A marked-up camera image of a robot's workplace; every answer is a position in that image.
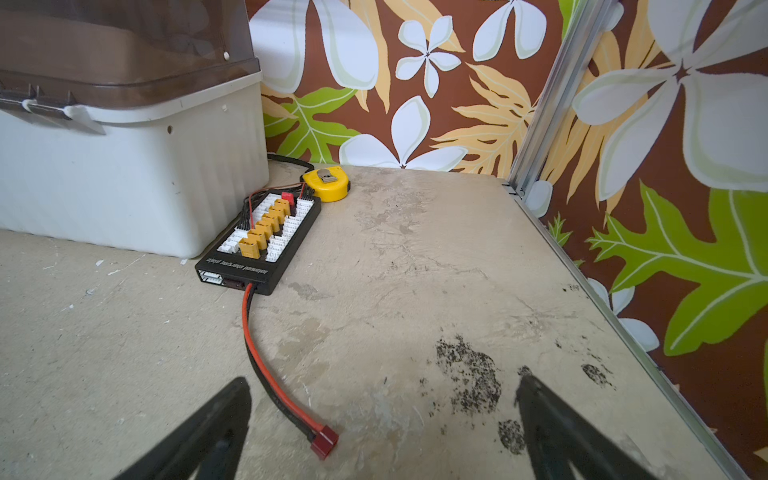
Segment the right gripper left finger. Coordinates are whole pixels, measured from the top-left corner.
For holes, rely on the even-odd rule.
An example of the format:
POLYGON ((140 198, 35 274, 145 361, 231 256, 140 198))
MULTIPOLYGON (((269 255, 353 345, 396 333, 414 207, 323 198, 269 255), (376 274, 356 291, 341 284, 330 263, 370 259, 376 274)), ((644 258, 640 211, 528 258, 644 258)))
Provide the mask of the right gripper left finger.
POLYGON ((233 479, 248 432, 251 406, 246 379, 233 379, 117 477, 233 479))

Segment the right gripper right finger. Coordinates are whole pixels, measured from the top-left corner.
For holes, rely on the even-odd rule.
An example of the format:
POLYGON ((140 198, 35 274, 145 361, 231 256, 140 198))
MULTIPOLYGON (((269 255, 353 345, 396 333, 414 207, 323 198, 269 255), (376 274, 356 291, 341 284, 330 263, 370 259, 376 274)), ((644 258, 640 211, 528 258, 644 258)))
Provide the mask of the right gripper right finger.
POLYGON ((516 404, 537 479, 653 477, 536 376, 521 378, 516 404))

